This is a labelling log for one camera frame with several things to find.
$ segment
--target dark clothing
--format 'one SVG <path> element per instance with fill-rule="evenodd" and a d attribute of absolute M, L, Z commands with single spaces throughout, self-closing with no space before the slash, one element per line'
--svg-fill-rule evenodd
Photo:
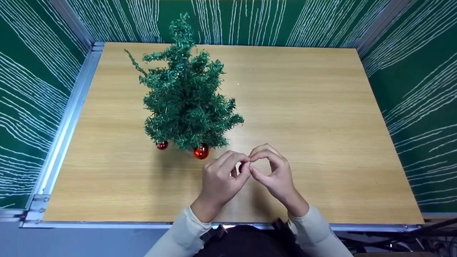
<path fill-rule="evenodd" d="M 259 230 L 249 225 L 227 229 L 194 257 L 305 257 L 290 230 Z"/>

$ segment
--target red christmas ornament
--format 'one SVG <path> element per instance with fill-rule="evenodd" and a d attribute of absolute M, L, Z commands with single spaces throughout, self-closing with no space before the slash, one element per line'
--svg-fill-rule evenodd
<path fill-rule="evenodd" d="M 162 143 L 157 145 L 157 149 L 159 150 L 165 150 L 168 147 L 168 141 L 163 141 Z"/>
<path fill-rule="evenodd" d="M 200 148 L 194 148 L 194 156 L 197 159 L 203 160 L 209 155 L 209 147 L 203 143 Z"/>

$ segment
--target green wall panel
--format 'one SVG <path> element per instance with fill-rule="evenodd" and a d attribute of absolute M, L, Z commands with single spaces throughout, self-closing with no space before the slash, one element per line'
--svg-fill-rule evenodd
<path fill-rule="evenodd" d="M 413 0 L 361 59 L 422 212 L 457 212 L 457 1 Z"/>
<path fill-rule="evenodd" d="M 200 44 L 351 48 L 389 0 L 68 0 L 98 41 L 170 43 L 187 12 Z"/>
<path fill-rule="evenodd" d="M 2 0 L 0 31 L 0 208 L 23 209 L 86 50 L 47 0 Z"/>

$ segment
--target wooden table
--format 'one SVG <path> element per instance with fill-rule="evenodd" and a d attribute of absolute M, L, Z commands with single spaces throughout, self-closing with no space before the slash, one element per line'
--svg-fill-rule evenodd
<path fill-rule="evenodd" d="M 143 130 L 148 89 L 124 48 L 140 61 L 166 47 L 106 43 L 44 220 L 172 221 L 199 194 L 210 158 L 268 142 L 330 223 L 423 223 L 354 49 L 197 46 L 225 64 L 221 92 L 245 118 L 226 133 L 228 148 L 200 161 L 156 149 Z M 266 161 L 255 165 L 268 172 Z M 284 207 L 251 178 L 217 221 L 278 216 Z"/>

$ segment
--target white long sleeve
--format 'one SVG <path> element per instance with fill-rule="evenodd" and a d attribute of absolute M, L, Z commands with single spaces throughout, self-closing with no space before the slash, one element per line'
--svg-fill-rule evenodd
<path fill-rule="evenodd" d="M 289 217 L 287 224 L 296 243 L 310 257 L 352 257 L 314 206 L 303 217 Z M 210 228 L 211 223 L 200 222 L 191 208 L 186 207 L 145 257 L 192 257 L 203 248 L 200 236 Z"/>
<path fill-rule="evenodd" d="M 352 257 L 316 207 L 310 205 L 308 213 L 303 217 L 289 216 L 287 224 L 295 235 L 295 242 L 309 256 Z"/>
<path fill-rule="evenodd" d="M 190 206 L 179 213 L 171 228 L 146 253 L 145 257 L 192 257 L 203 249 L 200 236 L 208 232 L 211 223 L 202 223 Z"/>

